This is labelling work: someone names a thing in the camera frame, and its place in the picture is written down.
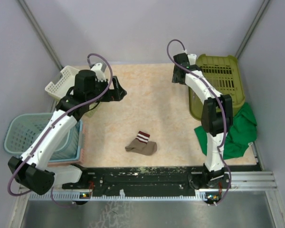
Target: green cloth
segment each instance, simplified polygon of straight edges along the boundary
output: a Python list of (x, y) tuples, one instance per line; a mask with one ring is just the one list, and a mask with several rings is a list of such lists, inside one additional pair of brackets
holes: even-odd
[[(207, 135), (202, 126), (194, 129), (203, 154), (207, 155)], [(227, 134), (224, 159), (243, 157), (249, 143), (257, 139), (257, 121), (248, 103), (244, 103), (233, 117), (233, 125)]]

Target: white wall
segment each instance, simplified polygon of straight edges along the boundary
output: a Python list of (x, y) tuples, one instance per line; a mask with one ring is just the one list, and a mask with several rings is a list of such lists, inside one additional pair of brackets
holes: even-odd
[[(169, 62), (166, 45), (191, 53), (235, 54), (262, 0), (27, 0), (63, 65)], [(179, 53), (181, 47), (171, 48)]]
[(257, 145), (285, 202), (285, 0), (269, 5), (239, 62), (258, 122)]
[(0, 228), (7, 225), (15, 200), (7, 193), (11, 172), (3, 149), (5, 134), (16, 116), (48, 110), (51, 102), (44, 87), (57, 73), (16, 1), (0, 0)]

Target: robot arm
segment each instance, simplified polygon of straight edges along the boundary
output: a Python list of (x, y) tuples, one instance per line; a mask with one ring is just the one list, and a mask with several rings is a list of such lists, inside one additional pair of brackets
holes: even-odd
[[(218, 146), (221, 144), (224, 134), (223, 117), (221, 112), (217, 112), (218, 103), (214, 95), (209, 91), (209, 88), (211, 88), (222, 103), (227, 123), (227, 131), (232, 125), (233, 121), (232, 98), (230, 95), (223, 95), (217, 91), (207, 81), (202, 73), (202, 69), (195, 65), (196, 55), (187, 55), (186, 53), (181, 53), (175, 55), (173, 58), (176, 63), (187, 68), (197, 76), (188, 74), (175, 65), (172, 82), (189, 86), (204, 104), (201, 125), (207, 133), (207, 157), (204, 163), (203, 180), (201, 181), (202, 183), (196, 185), (196, 188), (199, 188), (200, 185), (210, 185), (212, 181), (224, 177), (225, 172), (224, 164), (218, 151)], [(223, 156), (224, 147), (221, 147), (220, 151), (221, 155)]]
[[(56, 111), (39, 137), (20, 158), (11, 157), (8, 162), (12, 173), (24, 162), (26, 163), (15, 176), (16, 182), (24, 185), (39, 195), (45, 194), (52, 186), (79, 181), (82, 171), (75, 166), (50, 168), (48, 162), (64, 136), (90, 110), (90, 104), (75, 109), (58, 120), (61, 115), (78, 104), (89, 101), (108, 86), (105, 78), (105, 64), (95, 64), (91, 70), (81, 70), (75, 76), (75, 84), (69, 89), (56, 106)], [(127, 92), (120, 86), (116, 76), (113, 76), (114, 89), (109, 89), (98, 102), (121, 101)]]

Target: sock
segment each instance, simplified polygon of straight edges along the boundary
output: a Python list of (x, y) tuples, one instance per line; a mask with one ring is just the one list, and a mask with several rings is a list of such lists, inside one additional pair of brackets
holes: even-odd
[(149, 141), (150, 135), (139, 131), (136, 138), (125, 147), (127, 152), (134, 152), (143, 155), (152, 155), (157, 150), (157, 144)]

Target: teal basket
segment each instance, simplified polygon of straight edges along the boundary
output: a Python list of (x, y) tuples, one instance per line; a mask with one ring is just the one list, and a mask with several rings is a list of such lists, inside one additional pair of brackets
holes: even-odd
[[(4, 150), (19, 157), (25, 152), (46, 127), (52, 113), (23, 114), (16, 117), (10, 124), (5, 141)], [(79, 121), (63, 138), (54, 151), (50, 162), (67, 162), (79, 160), (80, 138), (83, 123)]]

